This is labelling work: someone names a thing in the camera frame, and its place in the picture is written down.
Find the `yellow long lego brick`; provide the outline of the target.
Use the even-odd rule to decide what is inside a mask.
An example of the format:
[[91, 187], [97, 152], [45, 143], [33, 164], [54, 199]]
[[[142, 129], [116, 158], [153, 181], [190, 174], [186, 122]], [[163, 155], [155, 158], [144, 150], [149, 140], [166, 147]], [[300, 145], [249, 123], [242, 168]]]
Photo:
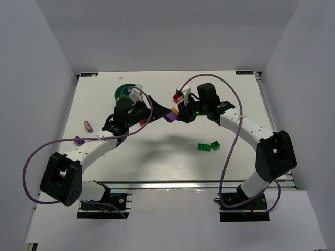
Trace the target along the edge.
[[178, 111], [175, 107], [172, 107], [171, 110], [172, 110], [172, 112], [174, 112], [176, 115], [179, 114], [179, 111]]

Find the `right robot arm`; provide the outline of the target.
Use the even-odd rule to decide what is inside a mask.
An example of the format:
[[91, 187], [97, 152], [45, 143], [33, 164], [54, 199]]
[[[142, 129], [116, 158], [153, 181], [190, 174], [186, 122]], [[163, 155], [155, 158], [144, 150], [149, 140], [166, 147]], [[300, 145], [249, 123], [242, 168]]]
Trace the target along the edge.
[[193, 98], [189, 86], [179, 85], [173, 97], [178, 102], [177, 120], [191, 123], [197, 116], [230, 130], [247, 142], [256, 152], [255, 171], [237, 187], [237, 198], [243, 202], [263, 192], [272, 182], [297, 166], [289, 134], [274, 132], [242, 116], [233, 104], [220, 101], [213, 84], [197, 87], [198, 98]]

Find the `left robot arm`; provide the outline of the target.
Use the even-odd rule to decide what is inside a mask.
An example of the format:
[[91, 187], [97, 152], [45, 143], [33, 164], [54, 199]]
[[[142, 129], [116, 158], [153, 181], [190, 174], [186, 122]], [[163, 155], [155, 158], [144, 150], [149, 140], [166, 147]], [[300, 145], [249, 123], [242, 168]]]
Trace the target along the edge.
[[121, 145], [130, 127], [141, 121], [156, 121], [171, 112], [152, 98], [149, 101], [151, 105], [147, 107], [143, 101], [119, 99], [98, 132], [97, 141], [86, 140], [74, 150], [50, 156], [40, 190], [65, 206], [77, 200], [107, 203], [110, 188], [97, 181], [83, 181], [82, 175], [96, 160]]

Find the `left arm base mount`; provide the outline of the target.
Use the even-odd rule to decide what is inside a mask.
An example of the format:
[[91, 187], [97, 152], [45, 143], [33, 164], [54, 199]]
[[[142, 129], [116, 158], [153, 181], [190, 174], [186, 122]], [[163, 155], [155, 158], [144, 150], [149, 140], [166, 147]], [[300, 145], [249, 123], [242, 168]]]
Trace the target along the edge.
[[132, 206], [132, 194], [111, 193], [109, 202], [93, 204], [81, 201], [78, 219], [127, 219]]

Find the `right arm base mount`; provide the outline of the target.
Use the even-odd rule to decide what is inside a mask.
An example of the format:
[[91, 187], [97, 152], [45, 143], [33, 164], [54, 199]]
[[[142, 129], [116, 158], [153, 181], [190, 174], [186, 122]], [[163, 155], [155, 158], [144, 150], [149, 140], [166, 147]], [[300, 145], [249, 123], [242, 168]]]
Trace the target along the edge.
[[221, 222], [268, 222], [270, 220], [265, 195], [262, 194], [248, 204], [236, 207], [224, 207], [220, 198], [214, 198], [214, 203], [219, 205]]

